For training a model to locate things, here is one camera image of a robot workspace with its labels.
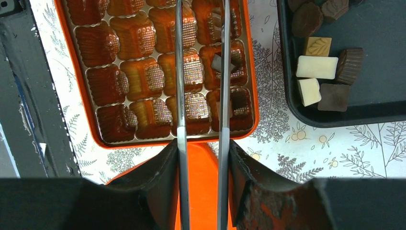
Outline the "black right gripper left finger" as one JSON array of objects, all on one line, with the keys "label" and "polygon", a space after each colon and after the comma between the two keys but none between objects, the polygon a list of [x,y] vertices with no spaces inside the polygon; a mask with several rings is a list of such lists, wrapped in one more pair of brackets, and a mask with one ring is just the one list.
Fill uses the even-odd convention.
[{"label": "black right gripper left finger", "polygon": [[177,141],[107,186],[119,190],[114,202],[118,209],[111,215],[114,229],[174,229],[179,193]]}]

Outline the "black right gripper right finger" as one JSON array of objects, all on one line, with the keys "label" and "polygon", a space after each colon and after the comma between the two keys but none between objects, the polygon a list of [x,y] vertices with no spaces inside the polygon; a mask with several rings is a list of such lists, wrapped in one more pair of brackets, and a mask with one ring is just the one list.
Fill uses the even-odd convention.
[{"label": "black right gripper right finger", "polygon": [[235,141],[229,147],[229,197],[238,230],[332,230],[313,181],[289,180],[249,156]]}]

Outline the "metal tongs white handle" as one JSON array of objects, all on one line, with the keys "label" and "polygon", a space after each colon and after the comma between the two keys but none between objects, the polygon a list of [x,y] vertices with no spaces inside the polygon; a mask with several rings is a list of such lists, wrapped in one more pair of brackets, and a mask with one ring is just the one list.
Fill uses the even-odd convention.
[{"label": "metal tongs white handle", "polygon": [[[221,89],[220,89],[220,133],[218,154],[218,193],[217,193],[217,229],[228,228],[228,169],[230,148],[230,73],[231,73],[231,8],[230,1],[222,2],[222,56],[221,56]],[[177,102],[177,148],[179,154],[180,178],[180,220],[181,229],[189,230],[190,202],[189,202],[189,174],[186,132],[186,107],[184,97],[183,76],[183,36],[182,36],[182,1],[175,6],[175,73],[176,73],[176,102]]]}]

